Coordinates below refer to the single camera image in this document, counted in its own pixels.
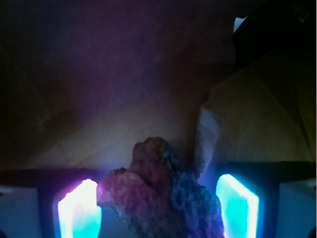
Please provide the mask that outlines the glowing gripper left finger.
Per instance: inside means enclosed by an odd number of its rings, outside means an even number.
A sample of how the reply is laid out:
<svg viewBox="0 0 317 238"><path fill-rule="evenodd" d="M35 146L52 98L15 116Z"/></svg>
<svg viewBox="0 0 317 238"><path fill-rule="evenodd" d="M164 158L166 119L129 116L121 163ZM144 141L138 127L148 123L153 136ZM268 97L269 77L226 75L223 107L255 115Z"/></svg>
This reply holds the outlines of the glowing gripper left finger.
<svg viewBox="0 0 317 238"><path fill-rule="evenodd" d="M37 176L41 232L45 238L98 237L96 170L40 170Z"/></svg>

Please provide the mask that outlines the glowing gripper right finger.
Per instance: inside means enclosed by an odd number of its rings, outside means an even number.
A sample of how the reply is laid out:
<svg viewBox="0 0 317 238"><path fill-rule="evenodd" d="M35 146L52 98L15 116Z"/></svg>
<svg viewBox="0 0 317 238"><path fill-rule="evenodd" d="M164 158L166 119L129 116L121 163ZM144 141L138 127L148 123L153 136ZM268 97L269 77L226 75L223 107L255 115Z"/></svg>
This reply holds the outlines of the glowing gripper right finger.
<svg viewBox="0 0 317 238"><path fill-rule="evenodd" d="M215 186L226 238L273 238L278 212L277 163L229 162Z"/></svg>

